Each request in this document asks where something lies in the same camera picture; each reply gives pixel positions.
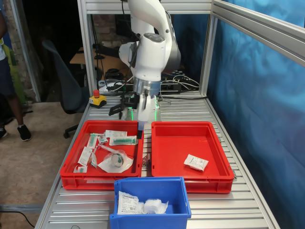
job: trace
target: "metal profile frame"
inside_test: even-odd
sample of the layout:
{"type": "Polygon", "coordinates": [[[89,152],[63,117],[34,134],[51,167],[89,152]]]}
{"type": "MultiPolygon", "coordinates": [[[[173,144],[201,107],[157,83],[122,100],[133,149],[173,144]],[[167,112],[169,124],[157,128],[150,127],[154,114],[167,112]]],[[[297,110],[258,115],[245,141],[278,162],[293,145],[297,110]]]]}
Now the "metal profile frame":
{"type": "MultiPolygon", "coordinates": [[[[212,0],[162,0],[162,5],[170,14],[210,14],[212,0]]],[[[126,14],[130,14],[127,4],[123,5],[126,14]]],[[[96,89],[96,73],[92,52],[92,14],[122,14],[121,0],[78,0],[81,22],[81,35],[87,66],[87,76],[90,96],[96,89]]]]}
{"type": "Polygon", "coordinates": [[[212,15],[305,67],[304,28],[224,1],[212,3],[212,15]]]}
{"type": "Polygon", "coordinates": [[[201,68],[201,80],[199,87],[201,96],[207,96],[206,93],[208,90],[217,22],[218,19],[215,16],[209,16],[208,29],[206,31],[205,46],[203,51],[203,64],[201,68]]]}
{"type": "Polygon", "coordinates": [[[20,39],[20,43],[21,43],[21,48],[22,48],[25,64],[27,65],[27,69],[29,72],[30,82],[32,84],[33,91],[35,93],[35,99],[37,102],[41,102],[39,90],[38,90],[38,87],[36,84],[36,80],[34,78],[32,63],[30,62],[27,44],[26,44],[26,41],[25,41],[24,35],[23,35],[24,33],[23,33],[23,28],[21,26],[21,22],[20,22],[20,16],[19,16],[18,10],[16,9],[16,0],[10,0],[10,3],[11,3],[11,8],[13,10],[15,22],[16,22],[16,27],[17,27],[17,31],[18,31],[18,35],[19,35],[19,39],[20,39]]]}

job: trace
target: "blue plastic crate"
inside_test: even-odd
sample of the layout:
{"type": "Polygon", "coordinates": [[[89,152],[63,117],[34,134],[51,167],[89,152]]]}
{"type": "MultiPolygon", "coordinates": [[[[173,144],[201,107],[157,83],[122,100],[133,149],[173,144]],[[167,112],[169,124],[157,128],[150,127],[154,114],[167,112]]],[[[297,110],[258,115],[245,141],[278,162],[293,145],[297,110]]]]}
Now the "blue plastic crate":
{"type": "Polygon", "coordinates": [[[186,229],[191,209],[183,177],[142,177],[114,183],[115,204],[111,229],[186,229]],[[168,203],[166,214],[118,215],[119,191],[137,196],[140,202],[160,199],[168,203]]]}

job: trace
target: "red plastic crate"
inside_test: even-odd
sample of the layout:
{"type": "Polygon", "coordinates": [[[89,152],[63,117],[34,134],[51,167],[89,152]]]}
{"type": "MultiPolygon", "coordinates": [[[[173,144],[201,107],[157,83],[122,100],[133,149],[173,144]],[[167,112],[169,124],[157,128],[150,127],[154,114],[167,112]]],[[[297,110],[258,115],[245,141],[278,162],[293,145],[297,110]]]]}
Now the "red plastic crate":
{"type": "MultiPolygon", "coordinates": [[[[90,133],[102,134],[105,130],[127,131],[127,136],[137,135],[136,121],[87,121],[79,132],[65,163],[61,168],[62,185],[65,189],[99,189],[114,190],[115,180],[127,177],[140,177],[142,172],[143,137],[135,146],[110,146],[113,149],[124,150],[130,158],[133,156],[132,166],[122,173],[107,173],[101,168],[88,165],[87,173],[73,173],[78,164],[82,150],[87,145],[90,133]]],[[[96,151],[99,164],[109,154],[105,149],[96,151]]]]}
{"type": "Polygon", "coordinates": [[[152,175],[184,177],[187,192],[229,193],[234,173],[209,122],[152,123],[152,175]],[[208,160],[204,171],[184,164],[187,156],[208,160]]]}

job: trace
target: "black shoe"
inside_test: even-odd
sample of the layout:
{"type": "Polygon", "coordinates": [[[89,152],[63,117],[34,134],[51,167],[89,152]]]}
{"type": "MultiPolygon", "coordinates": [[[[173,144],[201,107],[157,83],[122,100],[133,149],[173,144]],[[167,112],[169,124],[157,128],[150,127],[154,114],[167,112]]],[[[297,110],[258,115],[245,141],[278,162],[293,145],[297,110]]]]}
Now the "black shoe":
{"type": "Polygon", "coordinates": [[[3,128],[3,130],[0,131],[0,139],[5,137],[6,135],[8,135],[8,132],[6,132],[6,130],[3,128]]]}
{"type": "Polygon", "coordinates": [[[28,128],[26,127],[26,125],[23,125],[22,127],[18,127],[17,129],[19,131],[22,141],[24,141],[24,142],[30,141],[31,133],[28,130],[28,128]]]}

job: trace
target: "clear plastic wrap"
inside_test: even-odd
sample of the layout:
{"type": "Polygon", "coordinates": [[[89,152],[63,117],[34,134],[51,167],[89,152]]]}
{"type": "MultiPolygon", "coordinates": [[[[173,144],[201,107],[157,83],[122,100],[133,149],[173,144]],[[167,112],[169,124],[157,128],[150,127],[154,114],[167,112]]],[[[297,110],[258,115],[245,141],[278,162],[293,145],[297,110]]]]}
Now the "clear plastic wrap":
{"type": "Polygon", "coordinates": [[[110,153],[104,158],[104,160],[98,164],[102,170],[107,173],[122,173],[129,169],[133,163],[133,159],[130,159],[123,150],[114,150],[107,146],[101,146],[101,148],[110,151],[110,153]]]}

